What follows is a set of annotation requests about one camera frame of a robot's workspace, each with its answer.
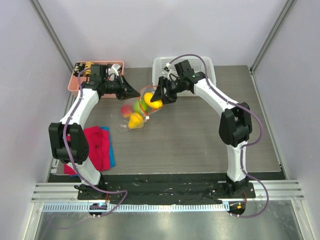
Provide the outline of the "red apple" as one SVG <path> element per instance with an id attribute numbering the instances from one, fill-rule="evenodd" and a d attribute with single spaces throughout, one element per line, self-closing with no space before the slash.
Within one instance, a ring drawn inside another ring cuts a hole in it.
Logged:
<path id="1" fill-rule="evenodd" d="M 120 112 L 121 112 L 121 114 L 122 114 L 122 116 L 123 116 L 124 118 L 129 118 L 130 115 L 131 115 L 134 111 L 133 111 L 132 105 L 130 105 L 130 104 L 124 104 L 124 105 L 121 107 Z"/>

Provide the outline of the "green apple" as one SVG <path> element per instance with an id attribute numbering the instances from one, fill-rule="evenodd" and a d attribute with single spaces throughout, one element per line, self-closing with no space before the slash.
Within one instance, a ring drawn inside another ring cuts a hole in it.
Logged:
<path id="1" fill-rule="evenodd" d="M 136 101 L 134 102 L 132 108 L 133 108 L 133 111 L 134 111 L 135 113 L 138 113 L 138 114 L 141 114 L 141 113 L 142 113 L 142 112 L 141 112 L 141 108 L 140 108 L 140 102 L 139 102 L 139 100 L 136 100 Z"/>

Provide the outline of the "clear zip top bag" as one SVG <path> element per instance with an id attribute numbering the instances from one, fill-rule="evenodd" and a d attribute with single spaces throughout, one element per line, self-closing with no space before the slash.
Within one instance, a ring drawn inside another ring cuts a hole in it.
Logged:
<path id="1" fill-rule="evenodd" d="M 125 100 L 123 105 L 128 104 L 128 105 L 132 105 L 133 106 L 134 102 L 139 100 L 139 105 L 140 105 L 140 109 L 141 109 L 141 114 L 140 115 L 143 117 L 144 123 L 146 123 L 146 122 L 149 121 L 151 114 L 159 111 L 163 107 L 163 103 L 162 103 L 161 100 L 157 100 L 155 102 L 151 102 L 151 98 L 154 95 L 155 90 L 156 90 L 156 86 L 155 85 L 144 86 L 139 91 L 139 93 L 140 93 L 139 97 L 135 97 L 135 98 L 131 98 L 131 99 Z M 128 127 L 129 117 L 125 118 L 125 120 L 127 122 L 127 127 Z"/>

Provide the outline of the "yellow pear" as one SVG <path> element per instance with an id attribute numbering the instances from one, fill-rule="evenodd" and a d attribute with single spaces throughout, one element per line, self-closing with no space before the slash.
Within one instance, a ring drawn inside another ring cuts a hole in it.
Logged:
<path id="1" fill-rule="evenodd" d="M 136 112 L 133 112 L 129 116 L 128 128 L 139 129 L 144 126 L 144 118 Z"/>

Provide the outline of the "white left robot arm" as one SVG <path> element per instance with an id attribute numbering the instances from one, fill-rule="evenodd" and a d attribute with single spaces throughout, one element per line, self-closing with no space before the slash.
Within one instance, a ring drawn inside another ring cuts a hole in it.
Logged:
<path id="1" fill-rule="evenodd" d="M 114 94 L 118 100 L 140 97 L 119 72 L 109 79 L 107 65 L 92 64 L 78 73 L 83 77 L 90 72 L 89 81 L 79 81 L 78 95 L 66 115 L 48 127 L 50 146 L 54 159 L 71 167 L 81 179 L 79 191 L 89 192 L 100 200 L 108 193 L 102 174 L 94 167 L 89 157 L 89 143 L 83 127 L 94 108 L 105 94 Z"/>

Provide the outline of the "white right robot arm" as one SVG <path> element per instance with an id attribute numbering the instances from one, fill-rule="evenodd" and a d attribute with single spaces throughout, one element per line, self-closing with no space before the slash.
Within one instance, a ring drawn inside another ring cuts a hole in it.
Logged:
<path id="1" fill-rule="evenodd" d="M 215 110 L 220 117 L 218 134 L 227 148 L 224 194 L 233 198 L 241 196 L 249 185 L 246 175 L 246 145 L 252 133 L 249 105 L 233 102 L 210 82 L 207 70 L 196 72 L 188 60 L 176 63 L 174 68 L 175 79 L 170 75 L 158 78 L 151 101 L 161 100 L 165 105 L 171 104 L 176 102 L 179 93 L 190 91 Z"/>

